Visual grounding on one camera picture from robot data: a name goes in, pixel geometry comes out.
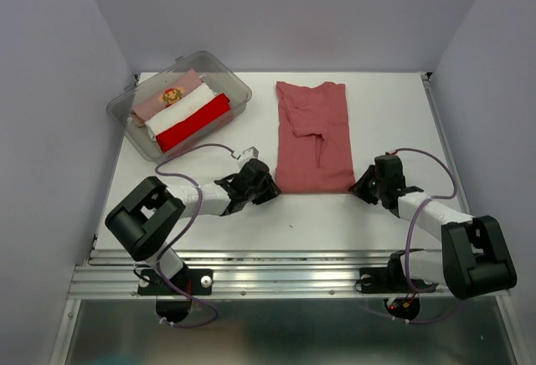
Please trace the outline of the dusty red t shirt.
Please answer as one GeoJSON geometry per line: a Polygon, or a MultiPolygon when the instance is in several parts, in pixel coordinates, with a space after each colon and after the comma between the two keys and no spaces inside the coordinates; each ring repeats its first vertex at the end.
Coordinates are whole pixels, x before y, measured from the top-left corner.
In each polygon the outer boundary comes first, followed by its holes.
{"type": "Polygon", "coordinates": [[[346,85],[276,83],[276,184],[283,193],[346,193],[355,183],[346,85]]]}

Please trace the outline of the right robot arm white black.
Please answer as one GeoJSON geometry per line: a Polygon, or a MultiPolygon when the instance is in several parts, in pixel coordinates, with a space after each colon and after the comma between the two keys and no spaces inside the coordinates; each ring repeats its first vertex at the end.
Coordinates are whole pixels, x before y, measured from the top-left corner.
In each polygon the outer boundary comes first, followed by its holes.
{"type": "Polygon", "coordinates": [[[456,211],[446,197],[407,185],[397,152],[376,157],[348,191],[409,223],[404,248],[386,266],[360,269],[356,286],[364,294],[423,294],[443,285],[466,300],[517,284],[499,222],[456,211]]]}

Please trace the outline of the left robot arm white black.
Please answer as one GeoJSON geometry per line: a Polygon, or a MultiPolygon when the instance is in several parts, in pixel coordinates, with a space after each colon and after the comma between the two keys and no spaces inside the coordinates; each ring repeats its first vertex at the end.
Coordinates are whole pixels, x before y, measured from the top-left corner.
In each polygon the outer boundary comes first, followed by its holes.
{"type": "Polygon", "coordinates": [[[105,226],[134,261],[147,267],[140,274],[141,295],[209,296],[213,271],[189,268],[168,240],[176,223],[186,218],[190,228],[199,216],[229,216],[281,195],[268,166],[257,158],[204,185],[185,180],[188,186],[173,189],[156,176],[146,177],[106,216],[105,226]]]}

